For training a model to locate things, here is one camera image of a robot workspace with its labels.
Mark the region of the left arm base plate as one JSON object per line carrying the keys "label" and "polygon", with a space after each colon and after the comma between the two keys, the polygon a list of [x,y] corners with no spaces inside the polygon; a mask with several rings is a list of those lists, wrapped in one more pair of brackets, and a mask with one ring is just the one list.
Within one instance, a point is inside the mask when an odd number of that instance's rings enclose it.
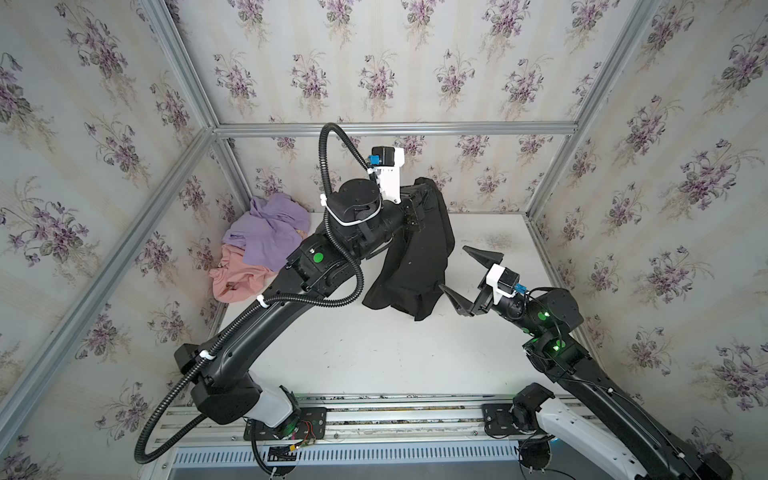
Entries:
{"label": "left arm base plate", "polygon": [[268,427],[263,422],[256,421],[253,425],[247,423],[243,434],[245,441],[272,440],[321,440],[325,436],[328,410],[324,407],[301,408],[298,413],[289,416],[277,427]]}

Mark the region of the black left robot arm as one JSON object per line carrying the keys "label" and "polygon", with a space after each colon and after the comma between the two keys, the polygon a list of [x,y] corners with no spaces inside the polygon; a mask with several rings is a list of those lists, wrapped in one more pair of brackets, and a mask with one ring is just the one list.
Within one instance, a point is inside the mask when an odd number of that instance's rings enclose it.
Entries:
{"label": "black left robot arm", "polygon": [[323,220],[316,232],[287,257],[264,294],[227,327],[201,345],[185,344],[176,354],[183,375],[176,392],[190,387],[198,425],[228,425],[254,419],[281,428],[300,408],[284,387],[258,383],[250,368],[266,348],[313,307],[338,308],[363,292],[361,263],[423,223],[422,187],[397,186],[387,198],[379,182],[353,179],[321,198]]}

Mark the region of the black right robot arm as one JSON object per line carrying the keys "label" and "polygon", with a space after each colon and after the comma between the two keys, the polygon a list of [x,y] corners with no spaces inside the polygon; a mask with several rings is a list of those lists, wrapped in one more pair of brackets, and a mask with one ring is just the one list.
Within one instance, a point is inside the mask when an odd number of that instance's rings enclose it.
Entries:
{"label": "black right robot arm", "polygon": [[572,331],[584,318],[571,292],[559,287],[528,289],[517,272],[503,266],[503,254],[470,246],[465,252],[486,272],[479,294],[469,300],[441,289],[456,312],[475,317],[494,312],[528,337],[522,348],[539,373],[562,387],[599,424],[583,419],[551,390],[532,383],[509,408],[514,427],[531,449],[544,435],[564,441],[614,479],[730,479],[731,465],[718,453],[701,453],[683,441],[635,400],[599,366]]}

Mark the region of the black cloth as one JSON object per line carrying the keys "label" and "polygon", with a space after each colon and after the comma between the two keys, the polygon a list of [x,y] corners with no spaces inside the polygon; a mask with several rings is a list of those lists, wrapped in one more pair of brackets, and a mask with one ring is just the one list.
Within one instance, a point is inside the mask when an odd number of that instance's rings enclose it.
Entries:
{"label": "black cloth", "polygon": [[455,236],[435,181],[419,177],[414,185],[424,193],[423,226],[418,231],[404,228],[395,234],[363,305],[372,310],[391,307],[419,322],[432,314],[443,295],[440,286],[445,283]]}

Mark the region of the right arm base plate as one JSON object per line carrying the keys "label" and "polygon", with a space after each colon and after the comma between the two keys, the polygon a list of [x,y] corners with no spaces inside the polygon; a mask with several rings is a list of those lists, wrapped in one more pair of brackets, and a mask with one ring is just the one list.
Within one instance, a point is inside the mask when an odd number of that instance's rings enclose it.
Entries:
{"label": "right arm base plate", "polygon": [[486,403],[481,406],[484,432],[492,438],[507,438],[515,435],[530,436],[539,432],[537,414],[540,406],[526,403]]}

